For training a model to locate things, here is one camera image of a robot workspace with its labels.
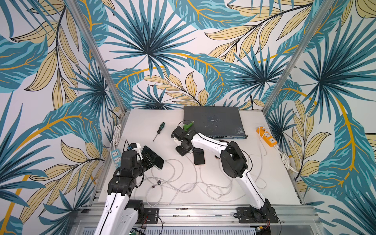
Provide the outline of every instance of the orange power strip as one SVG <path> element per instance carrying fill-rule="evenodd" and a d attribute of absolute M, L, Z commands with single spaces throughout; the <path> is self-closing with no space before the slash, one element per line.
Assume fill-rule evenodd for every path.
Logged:
<path fill-rule="evenodd" d="M 273 147 L 277 144 L 277 141 L 265 130 L 264 127 L 259 127 L 256 132 L 262 137 L 262 139 L 270 146 Z"/>

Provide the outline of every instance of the screwdriver handle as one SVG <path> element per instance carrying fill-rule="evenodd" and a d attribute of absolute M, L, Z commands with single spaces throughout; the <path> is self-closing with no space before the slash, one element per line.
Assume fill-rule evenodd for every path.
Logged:
<path fill-rule="evenodd" d="M 162 123 L 160 126 L 159 126 L 159 129 L 157 130 L 157 133 L 160 134 L 161 133 L 161 130 L 164 128 L 164 123 Z"/>

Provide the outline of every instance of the wall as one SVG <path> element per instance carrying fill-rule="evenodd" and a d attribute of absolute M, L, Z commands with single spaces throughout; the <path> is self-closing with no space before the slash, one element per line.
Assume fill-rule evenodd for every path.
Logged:
<path fill-rule="evenodd" d="M 103 2 L 100 52 L 127 108 L 260 109 L 322 0 Z"/>
<path fill-rule="evenodd" d="M 101 1 L 81 3 L 89 18 L 107 18 Z M 0 8 L 0 235 L 67 234 L 119 108 L 63 0 Z"/>
<path fill-rule="evenodd" d="M 322 25 L 338 6 L 335 1 Z M 328 234 L 376 234 L 376 2 L 346 1 L 318 29 L 266 114 Z"/>

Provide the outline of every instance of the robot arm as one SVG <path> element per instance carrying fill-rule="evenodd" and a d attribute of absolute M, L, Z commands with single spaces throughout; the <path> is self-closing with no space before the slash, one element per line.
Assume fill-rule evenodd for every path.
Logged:
<path fill-rule="evenodd" d="M 177 127 L 171 137 L 178 144 L 176 150 L 181 156 L 193 148 L 200 148 L 220 157 L 223 171 L 239 183 L 249 199 L 249 204 L 263 216 L 269 213 L 271 204 L 259 191 L 249 172 L 246 171 L 248 169 L 247 159 L 236 142 L 217 141 L 202 133 L 197 133 L 192 128 L 184 131 L 181 127 Z"/>
<path fill-rule="evenodd" d="M 129 197 L 136 186 L 136 178 L 152 168 L 154 161 L 147 155 L 141 159 L 139 144 L 130 146 L 133 149 L 121 156 L 119 175 L 116 170 L 108 183 L 105 208 L 94 235 L 129 234 L 137 222 L 144 222 L 142 200 L 130 200 Z"/>

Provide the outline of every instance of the smartphone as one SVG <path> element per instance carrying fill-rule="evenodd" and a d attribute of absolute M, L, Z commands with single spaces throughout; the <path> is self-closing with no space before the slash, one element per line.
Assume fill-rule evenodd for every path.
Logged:
<path fill-rule="evenodd" d="M 151 150 L 148 146 L 144 146 L 141 152 L 141 155 L 143 156 L 146 154 L 149 154 L 150 157 L 154 159 L 154 165 L 158 169 L 161 170 L 163 168 L 164 160 L 160 156 L 158 156 L 158 154 L 156 154 L 153 150 Z"/>
<path fill-rule="evenodd" d="M 202 150 L 202 149 L 194 149 L 193 150 L 193 162 L 194 162 L 195 165 L 204 165 L 205 164 L 204 150 Z"/>

